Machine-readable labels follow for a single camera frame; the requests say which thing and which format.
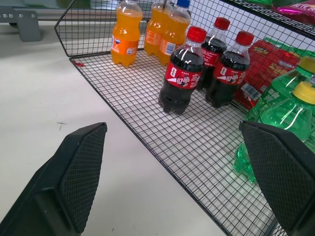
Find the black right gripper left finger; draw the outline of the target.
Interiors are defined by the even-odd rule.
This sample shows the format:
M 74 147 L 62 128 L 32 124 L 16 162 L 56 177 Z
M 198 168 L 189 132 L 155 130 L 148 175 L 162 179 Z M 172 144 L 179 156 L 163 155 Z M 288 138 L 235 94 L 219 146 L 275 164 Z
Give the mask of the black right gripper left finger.
M 2 236 L 79 236 L 99 184 L 107 125 L 68 134 L 0 224 Z

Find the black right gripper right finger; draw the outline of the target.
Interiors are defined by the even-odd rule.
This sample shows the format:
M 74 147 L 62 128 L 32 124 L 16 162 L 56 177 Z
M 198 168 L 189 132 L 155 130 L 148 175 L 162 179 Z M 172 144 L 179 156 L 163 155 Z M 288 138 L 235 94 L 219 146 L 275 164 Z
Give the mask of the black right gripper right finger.
M 315 234 L 315 155 L 290 131 L 240 122 L 256 181 L 289 236 Z

